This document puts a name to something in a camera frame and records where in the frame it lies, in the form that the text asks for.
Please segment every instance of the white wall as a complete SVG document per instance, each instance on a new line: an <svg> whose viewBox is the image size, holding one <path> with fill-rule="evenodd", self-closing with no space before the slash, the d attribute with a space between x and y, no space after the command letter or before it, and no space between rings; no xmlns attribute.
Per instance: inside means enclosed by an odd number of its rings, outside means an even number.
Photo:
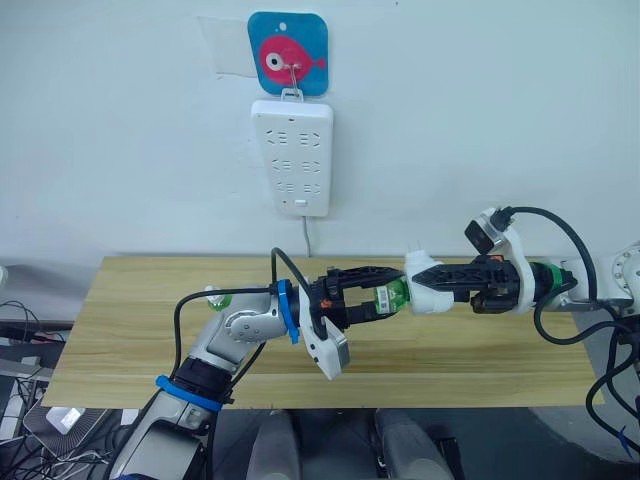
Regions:
<svg viewBox="0 0 640 480"><path fill-rule="evenodd" d="M252 140L264 94L215 75L196 21L261 9L329 26L318 255L472 255L462 231L496 204L550 208L594 251L640 238L637 1L0 1L3 297L65 318L103 255L304 251ZM518 228L528 253L572 253Z"/></svg>

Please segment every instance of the blue band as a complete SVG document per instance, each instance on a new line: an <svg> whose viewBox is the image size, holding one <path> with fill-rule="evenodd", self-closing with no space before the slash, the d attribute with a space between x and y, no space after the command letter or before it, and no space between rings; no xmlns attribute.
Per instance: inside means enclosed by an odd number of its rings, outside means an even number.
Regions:
<svg viewBox="0 0 640 480"><path fill-rule="evenodd" d="M180 387L176 387L169 381L166 375L160 375L156 378L156 386L167 392L169 395L186 400L189 403L193 403L199 407L202 407L210 412L219 412L222 410L222 404L208 398L201 397L195 393L187 392Z"/></svg>
<svg viewBox="0 0 640 480"><path fill-rule="evenodd" d="M291 343L295 345L296 343L298 343L300 331L293 324L293 317L291 317L291 310L289 310L289 299L287 298L286 280L278 280L278 299L280 303L280 310L282 311L282 316L284 317L284 324L286 325L287 331L289 332L289 337L291 337Z"/></svg>

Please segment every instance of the power outlet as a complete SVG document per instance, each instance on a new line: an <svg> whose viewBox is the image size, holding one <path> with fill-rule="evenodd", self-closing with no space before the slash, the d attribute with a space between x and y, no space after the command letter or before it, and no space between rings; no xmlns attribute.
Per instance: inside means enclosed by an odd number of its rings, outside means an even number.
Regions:
<svg viewBox="0 0 640 480"><path fill-rule="evenodd" d="M327 215L333 143L331 107L257 100L251 117L276 206L289 215Z"/></svg>

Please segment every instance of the wooden table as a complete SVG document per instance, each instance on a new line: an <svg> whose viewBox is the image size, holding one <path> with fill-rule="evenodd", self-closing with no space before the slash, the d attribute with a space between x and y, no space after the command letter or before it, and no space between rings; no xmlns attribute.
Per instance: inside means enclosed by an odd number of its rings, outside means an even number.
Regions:
<svg viewBox="0 0 640 480"><path fill-rule="evenodd" d="M446 259L465 262L466 259ZM310 278L327 266L401 268L401 258L296 258ZM279 277L291 277L279 265ZM205 285L269 282L266 258L107 257L45 397L50 406L141 407L173 363L173 307ZM357 289L354 302L371 291ZM184 308L183 351L212 316L205 300ZM548 313L558 336L576 334L569 314ZM351 364L329 382L304 346L270 341L235 391L231 408L495 407L578 405L594 381L581 344L556 346L532 315L408 311L346 331Z"/></svg>

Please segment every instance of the pink fish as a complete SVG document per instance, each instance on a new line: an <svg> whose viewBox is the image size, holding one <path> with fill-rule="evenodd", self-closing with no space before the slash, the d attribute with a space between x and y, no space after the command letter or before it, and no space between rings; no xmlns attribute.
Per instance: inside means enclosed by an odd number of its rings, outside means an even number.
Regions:
<svg viewBox="0 0 640 480"><path fill-rule="evenodd" d="M299 82L312 67L325 68L325 61L324 58L314 61L293 38L273 35L260 46L260 65L269 80L279 85L293 85L291 68L294 68Z"/></svg>

